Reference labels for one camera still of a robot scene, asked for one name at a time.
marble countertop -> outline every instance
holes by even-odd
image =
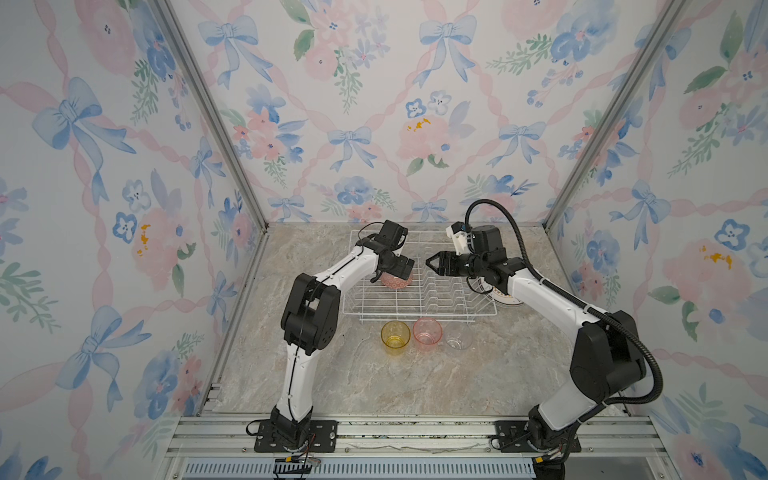
[[[442,230],[444,224],[410,224]],[[280,396],[286,348],[280,317],[299,273],[322,271],[349,252],[345,223],[274,224],[255,290],[233,342],[215,401],[216,412],[269,412]],[[519,255],[515,235],[500,226],[508,255]],[[528,255],[542,275],[568,282],[541,227],[521,227]],[[333,341],[321,352],[313,389],[316,414],[527,415],[566,380],[568,339],[530,307],[499,308],[478,317],[467,350],[440,342],[422,352],[407,345],[388,355],[383,323],[339,313]],[[613,408],[608,414],[621,415]]]

floral wallpaper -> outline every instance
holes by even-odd
[[[664,6],[171,4],[268,220],[305,222],[543,220]]]
[[[153,478],[257,228],[143,1],[0,12],[0,478]]]
[[[664,394],[635,411],[685,480],[768,478],[767,28],[765,0],[692,0],[550,229],[579,295],[637,319]]]

clear plastic cup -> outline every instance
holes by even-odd
[[[475,339],[470,322],[450,322],[445,325],[442,336],[448,346],[457,350],[468,349]]]
[[[413,338],[416,339],[416,347],[419,350],[434,350],[442,338],[442,327],[437,320],[424,316],[413,324]]]
[[[384,342],[389,353],[403,351],[410,340],[411,329],[403,322],[393,320],[392,322],[387,322],[382,327],[382,342]]]

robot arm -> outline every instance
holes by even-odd
[[[408,279],[413,260],[400,255],[407,235],[407,228],[387,220],[328,270],[314,276],[301,273],[294,280],[280,321],[288,362],[280,400],[270,415],[273,443],[287,450],[306,443],[317,360],[336,332],[341,296],[371,273],[376,274],[372,283],[383,273]]]
[[[635,345],[588,310],[608,315],[636,336],[634,320],[621,311],[607,313],[591,305],[581,308],[545,286],[551,282],[541,275],[537,278],[523,259],[507,258],[497,227],[467,230],[459,222],[447,228],[455,252],[439,252],[427,259],[427,266],[438,275],[482,277],[555,324],[574,348],[568,380],[528,413],[531,444],[542,451],[557,448],[571,434],[572,425],[600,412],[609,397],[646,374],[643,356]]]

dish rack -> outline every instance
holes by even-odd
[[[366,229],[359,235],[364,237],[376,231]],[[357,230],[350,232],[350,249],[357,236]],[[416,321],[430,316],[440,322],[475,322],[479,316],[496,315],[493,299],[470,290],[466,278],[439,276],[426,266],[426,259],[440,250],[454,250],[444,231],[408,232],[402,254],[414,260],[413,282],[394,290],[381,282],[371,283],[373,274],[368,275],[345,293],[343,313],[357,315],[361,321]]]

